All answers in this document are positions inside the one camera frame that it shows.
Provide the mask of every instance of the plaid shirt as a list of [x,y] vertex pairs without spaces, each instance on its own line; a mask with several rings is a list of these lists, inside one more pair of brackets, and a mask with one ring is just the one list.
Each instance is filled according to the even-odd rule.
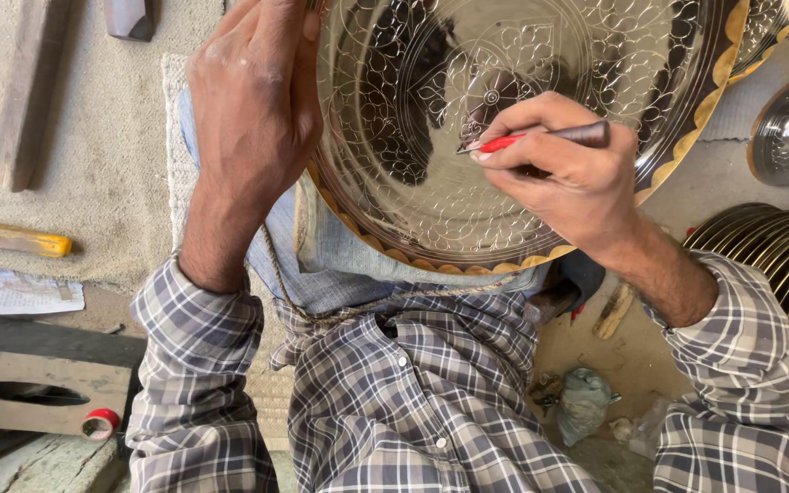
[[[663,329],[696,394],[669,408],[656,489],[789,491],[787,318],[759,271],[696,254],[720,297],[698,324]],[[295,365],[289,434],[301,490],[603,489],[546,440],[525,403],[537,336],[523,302],[414,298],[337,325],[277,305],[289,336],[270,364]],[[276,490],[243,392],[263,326],[248,286],[203,291],[170,257],[132,313],[149,336],[127,433],[133,491]]]

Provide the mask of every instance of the fingernail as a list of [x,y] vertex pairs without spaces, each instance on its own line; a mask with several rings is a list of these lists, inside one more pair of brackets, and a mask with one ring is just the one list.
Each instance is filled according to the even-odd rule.
[[321,19],[315,10],[307,10],[303,16],[303,37],[315,42],[318,39],[318,32],[321,30]]

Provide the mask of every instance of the woven mat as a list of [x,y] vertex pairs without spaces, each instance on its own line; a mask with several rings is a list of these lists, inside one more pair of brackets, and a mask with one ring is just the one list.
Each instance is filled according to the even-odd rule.
[[[167,178],[169,183],[169,208],[172,219],[173,248],[181,245],[184,224],[188,218],[190,196],[199,173],[190,158],[178,121],[178,96],[187,87],[184,64],[187,56],[164,54],[163,95],[167,110]],[[252,294],[264,304],[264,335],[260,347],[248,370],[246,393],[258,409],[258,424],[269,450],[289,450],[288,407],[294,389],[294,369],[286,367],[272,371],[270,351],[285,339],[285,327],[273,313],[273,297],[253,270],[249,271]]]

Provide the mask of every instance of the wooden box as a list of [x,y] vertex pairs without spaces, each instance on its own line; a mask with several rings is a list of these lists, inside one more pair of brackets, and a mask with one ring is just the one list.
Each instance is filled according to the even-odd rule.
[[79,435],[95,409],[123,424],[146,344],[0,317],[0,428]]

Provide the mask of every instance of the yellow-handled tool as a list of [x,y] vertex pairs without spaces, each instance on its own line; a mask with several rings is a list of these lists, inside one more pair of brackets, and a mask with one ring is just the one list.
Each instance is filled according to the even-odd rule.
[[55,234],[0,225],[0,248],[59,258],[72,251],[72,241]]

